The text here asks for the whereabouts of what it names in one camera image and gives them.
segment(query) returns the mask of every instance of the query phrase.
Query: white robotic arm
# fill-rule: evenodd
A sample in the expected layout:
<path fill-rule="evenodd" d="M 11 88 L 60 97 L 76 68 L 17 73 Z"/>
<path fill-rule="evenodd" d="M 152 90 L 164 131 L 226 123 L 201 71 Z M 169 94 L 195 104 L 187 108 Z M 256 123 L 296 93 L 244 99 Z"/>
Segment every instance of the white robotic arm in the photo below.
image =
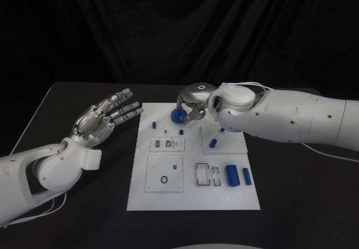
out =
<path fill-rule="evenodd" d="M 193 84 L 177 100 L 187 106 L 200 103 L 230 132 L 243 131 L 276 142 L 328 144 L 359 151 L 359 101 L 272 89 L 255 94 L 242 85 L 262 86 L 252 82 L 223 83 L 213 89 L 208 84 Z M 181 117 L 182 121 L 194 120 L 187 118 L 191 113 Z"/>
<path fill-rule="evenodd" d="M 125 89 L 92 105 L 58 144 L 0 158 L 0 227 L 69 190 L 81 169 L 97 169 L 100 150 L 92 147 L 105 141 L 115 125 L 142 112 L 138 102 L 116 108 L 131 96 Z M 38 193 L 31 193 L 27 182 L 25 168 L 31 163 L 32 174 L 45 189 Z"/>

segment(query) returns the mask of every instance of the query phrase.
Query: black table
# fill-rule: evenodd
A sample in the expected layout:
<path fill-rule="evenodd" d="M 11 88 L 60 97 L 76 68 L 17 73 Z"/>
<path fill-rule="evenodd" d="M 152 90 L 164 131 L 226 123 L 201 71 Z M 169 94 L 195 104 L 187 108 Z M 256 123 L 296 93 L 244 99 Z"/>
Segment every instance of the black table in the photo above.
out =
<path fill-rule="evenodd" d="M 57 82 L 14 152 L 58 143 L 89 104 L 123 88 L 131 102 L 174 102 L 182 86 Z M 312 94 L 312 89 L 291 89 Z M 359 248 L 359 164 L 299 144 L 244 135 L 260 211 L 126 212 L 138 118 L 99 145 L 97 171 L 83 171 L 53 214 L 0 230 L 0 248 L 172 248 L 231 243 L 262 248 Z M 359 159 L 354 151 L 315 149 Z"/>

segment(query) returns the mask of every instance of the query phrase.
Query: black curtain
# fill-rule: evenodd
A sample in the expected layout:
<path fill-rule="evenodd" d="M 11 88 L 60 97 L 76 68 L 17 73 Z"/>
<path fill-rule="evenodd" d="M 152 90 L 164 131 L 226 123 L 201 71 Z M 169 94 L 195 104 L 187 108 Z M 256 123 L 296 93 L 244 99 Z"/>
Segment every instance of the black curtain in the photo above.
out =
<path fill-rule="evenodd" d="M 17 138 L 56 81 L 256 81 L 357 98 L 357 0 L 0 3 L 1 101 Z"/>

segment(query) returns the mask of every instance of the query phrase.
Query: black tablecloth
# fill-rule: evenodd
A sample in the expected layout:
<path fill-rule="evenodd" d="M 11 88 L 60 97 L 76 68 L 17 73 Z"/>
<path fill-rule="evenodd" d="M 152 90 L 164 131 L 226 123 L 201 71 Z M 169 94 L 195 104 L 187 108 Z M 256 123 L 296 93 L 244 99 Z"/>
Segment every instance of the black tablecloth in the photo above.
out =
<path fill-rule="evenodd" d="M 54 83 L 14 152 L 58 143 L 86 107 L 126 87 L 133 92 L 129 103 L 174 102 L 182 89 Z M 289 90 L 318 94 L 312 89 Z M 126 212 L 136 129 L 138 117 L 115 128 L 97 146 L 100 168 L 83 171 L 67 191 L 64 206 L 45 217 L 1 229 L 0 248 L 174 248 L 204 243 L 359 248 L 359 164 L 328 158 L 299 144 L 270 142 L 246 134 L 259 211 Z M 354 151 L 312 147 L 359 159 Z"/>

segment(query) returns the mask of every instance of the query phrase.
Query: robotic hand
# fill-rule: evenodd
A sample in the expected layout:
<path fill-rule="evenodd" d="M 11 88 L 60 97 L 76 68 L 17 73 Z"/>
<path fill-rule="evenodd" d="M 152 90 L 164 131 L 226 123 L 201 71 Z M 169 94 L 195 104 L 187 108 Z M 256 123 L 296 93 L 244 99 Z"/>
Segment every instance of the robotic hand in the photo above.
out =
<path fill-rule="evenodd" d="M 138 102 L 116 108 L 131 96 L 129 89 L 125 89 L 92 105 L 80 114 L 71 132 L 58 144 L 0 158 L 0 227 L 69 190 L 81 169 L 97 169 L 100 150 L 92 147 L 105 141 L 113 127 L 142 112 L 136 108 Z M 30 163 L 32 174 L 45 189 L 35 193 L 30 191 L 25 177 Z"/>
<path fill-rule="evenodd" d="M 177 96 L 174 122 L 198 120 L 207 108 L 214 121 L 230 132 L 283 143 L 316 143 L 359 151 L 359 101 L 337 100 L 309 93 L 266 90 L 262 93 L 243 85 L 223 83 L 216 89 L 205 83 L 187 86 Z M 180 115 L 181 104 L 193 111 Z"/>

